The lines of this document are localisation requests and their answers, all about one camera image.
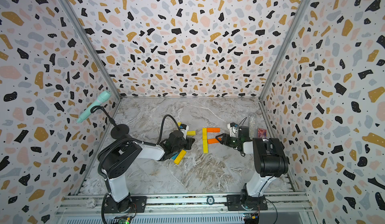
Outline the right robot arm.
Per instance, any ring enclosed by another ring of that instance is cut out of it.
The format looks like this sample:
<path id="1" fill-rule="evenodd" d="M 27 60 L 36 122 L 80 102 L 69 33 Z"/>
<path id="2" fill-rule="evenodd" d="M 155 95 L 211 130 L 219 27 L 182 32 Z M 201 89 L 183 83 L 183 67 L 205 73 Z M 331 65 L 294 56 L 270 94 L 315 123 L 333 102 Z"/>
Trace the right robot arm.
<path id="1" fill-rule="evenodd" d="M 265 191 L 272 181 L 288 172 L 288 160 L 277 138 L 251 138 L 249 127 L 228 125 L 229 134 L 220 134 L 220 144 L 237 150 L 242 156 L 252 155 L 255 171 L 239 194 L 227 196 L 229 211 L 266 211 Z"/>

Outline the orange block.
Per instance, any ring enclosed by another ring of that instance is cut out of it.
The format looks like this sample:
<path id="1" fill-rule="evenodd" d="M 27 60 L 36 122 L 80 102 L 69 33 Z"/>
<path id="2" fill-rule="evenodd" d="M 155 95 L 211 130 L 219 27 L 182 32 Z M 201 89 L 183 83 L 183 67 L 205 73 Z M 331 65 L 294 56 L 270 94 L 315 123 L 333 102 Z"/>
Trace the orange block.
<path id="1" fill-rule="evenodd" d="M 207 133 L 220 133 L 221 129 L 220 128 L 207 128 L 206 131 L 207 131 Z"/>

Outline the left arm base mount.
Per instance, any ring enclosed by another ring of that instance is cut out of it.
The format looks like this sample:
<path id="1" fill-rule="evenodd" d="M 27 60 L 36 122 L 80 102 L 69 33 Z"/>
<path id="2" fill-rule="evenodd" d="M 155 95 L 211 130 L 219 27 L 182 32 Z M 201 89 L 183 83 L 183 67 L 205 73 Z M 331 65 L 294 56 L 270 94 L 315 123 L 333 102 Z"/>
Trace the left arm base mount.
<path id="1" fill-rule="evenodd" d="M 146 196 L 128 196 L 117 203 L 110 196 L 106 198 L 102 205 L 105 214 L 123 214 L 123 213 L 144 213 L 146 207 Z"/>

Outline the orange block diagonal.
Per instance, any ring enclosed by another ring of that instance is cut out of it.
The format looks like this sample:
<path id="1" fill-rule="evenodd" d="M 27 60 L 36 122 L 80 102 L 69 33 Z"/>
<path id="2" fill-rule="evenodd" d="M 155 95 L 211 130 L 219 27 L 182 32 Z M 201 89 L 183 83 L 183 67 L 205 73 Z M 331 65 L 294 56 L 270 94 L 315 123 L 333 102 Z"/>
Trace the orange block diagonal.
<path id="1" fill-rule="evenodd" d="M 208 144 L 219 143 L 219 141 L 217 139 L 208 139 L 207 142 L 208 142 Z"/>

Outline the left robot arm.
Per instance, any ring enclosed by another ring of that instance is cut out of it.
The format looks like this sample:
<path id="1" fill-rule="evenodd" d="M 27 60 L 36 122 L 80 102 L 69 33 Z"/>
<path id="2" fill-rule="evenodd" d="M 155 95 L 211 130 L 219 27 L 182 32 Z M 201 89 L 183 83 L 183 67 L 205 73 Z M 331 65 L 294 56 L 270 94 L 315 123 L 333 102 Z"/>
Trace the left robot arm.
<path id="1" fill-rule="evenodd" d="M 116 203 L 130 196 L 125 173 L 136 159 L 166 161 L 192 149 L 195 139 L 185 130 L 174 130 L 159 144 L 144 142 L 125 134 L 98 154 L 98 174 L 103 177 L 107 193 Z"/>

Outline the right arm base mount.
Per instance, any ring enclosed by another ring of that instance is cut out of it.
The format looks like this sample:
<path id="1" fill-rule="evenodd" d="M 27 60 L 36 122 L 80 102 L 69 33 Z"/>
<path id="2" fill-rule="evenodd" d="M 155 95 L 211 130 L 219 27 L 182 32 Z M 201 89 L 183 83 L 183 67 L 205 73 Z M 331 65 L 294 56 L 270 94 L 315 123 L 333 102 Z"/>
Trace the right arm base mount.
<path id="1" fill-rule="evenodd" d="M 225 206 L 229 211 L 266 211 L 268 209 L 265 196 L 251 197 L 243 194 L 230 194 L 226 196 Z"/>

